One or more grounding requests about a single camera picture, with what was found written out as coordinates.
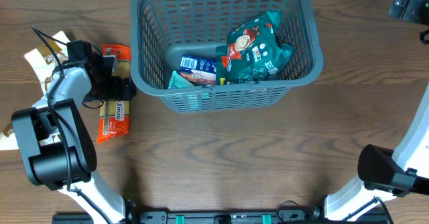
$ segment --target red snack bag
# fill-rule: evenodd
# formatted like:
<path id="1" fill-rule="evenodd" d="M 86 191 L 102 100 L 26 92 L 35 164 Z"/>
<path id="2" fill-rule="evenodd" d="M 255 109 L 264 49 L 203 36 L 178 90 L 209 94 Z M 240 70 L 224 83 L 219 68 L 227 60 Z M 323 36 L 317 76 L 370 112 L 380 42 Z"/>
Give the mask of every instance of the red snack bag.
<path id="1" fill-rule="evenodd" d="M 103 55 L 115 55 L 116 71 L 113 76 L 130 77 L 131 48 L 121 45 L 102 45 Z M 100 108 L 99 134 L 97 143 L 109 138 L 127 134 L 129 131 L 129 101 L 105 101 Z"/>

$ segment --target logo on bag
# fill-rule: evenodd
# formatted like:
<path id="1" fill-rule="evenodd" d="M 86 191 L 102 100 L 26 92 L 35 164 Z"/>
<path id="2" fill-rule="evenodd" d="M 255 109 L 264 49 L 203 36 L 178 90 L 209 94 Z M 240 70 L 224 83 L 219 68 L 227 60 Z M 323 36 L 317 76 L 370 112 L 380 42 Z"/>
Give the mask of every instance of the logo on bag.
<path id="1" fill-rule="evenodd" d="M 124 113 L 125 113 L 125 103 L 123 101 L 117 101 L 115 119 L 118 121 L 123 121 Z"/>

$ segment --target blue and white package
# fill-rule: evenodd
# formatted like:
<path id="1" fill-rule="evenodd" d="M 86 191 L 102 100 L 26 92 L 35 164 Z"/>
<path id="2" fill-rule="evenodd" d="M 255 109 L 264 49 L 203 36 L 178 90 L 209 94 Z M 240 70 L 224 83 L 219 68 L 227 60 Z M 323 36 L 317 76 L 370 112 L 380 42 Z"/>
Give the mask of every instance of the blue and white package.
<path id="1" fill-rule="evenodd" d="M 183 55 L 180 76 L 196 85 L 216 85 L 216 59 Z"/>

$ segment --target teal snack bag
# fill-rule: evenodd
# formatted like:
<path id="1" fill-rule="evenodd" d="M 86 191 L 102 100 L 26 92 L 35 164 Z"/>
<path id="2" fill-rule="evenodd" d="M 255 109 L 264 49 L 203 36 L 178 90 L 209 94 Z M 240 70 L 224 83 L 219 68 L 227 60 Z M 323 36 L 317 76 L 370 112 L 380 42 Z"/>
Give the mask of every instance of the teal snack bag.
<path id="1" fill-rule="evenodd" d="M 227 71 L 224 84 L 268 80 L 288 63 L 293 47 L 280 48 L 275 40 L 281 21 L 281 11 L 266 11 L 229 34 L 226 57 L 217 56 L 218 69 L 222 64 Z M 223 85 L 222 78 L 219 73 L 217 84 Z"/>

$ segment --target table surface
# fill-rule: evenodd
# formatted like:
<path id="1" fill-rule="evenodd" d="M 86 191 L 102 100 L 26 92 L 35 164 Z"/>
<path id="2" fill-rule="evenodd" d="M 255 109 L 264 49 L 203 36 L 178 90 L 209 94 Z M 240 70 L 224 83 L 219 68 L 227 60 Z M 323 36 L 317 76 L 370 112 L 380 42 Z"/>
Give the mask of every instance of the table surface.
<path id="1" fill-rule="evenodd" d="M 42 92 L 23 55 L 41 42 L 31 30 L 60 30 L 93 44 L 129 44 L 130 0 L 0 0 L 0 126 Z M 125 198 L 147 208 L 274 209 L 311 205 L 357 172 L 367 144 L 395 148 L 429 79 L 425 27 L 390 19 L 393 0 L 312 0 L 324 70 L 273 107 L 181 115 L 139 92 L 131 129 L 97 144 L 98 170 Z M 81 109 L 95 142 L 99 112 Z M 0 152 L 0 223 L 49 223 L 82 209 L 33 186 L 18 150 Z M 429 221 L 429 198 L 388 202 L 396 223 Z"/>

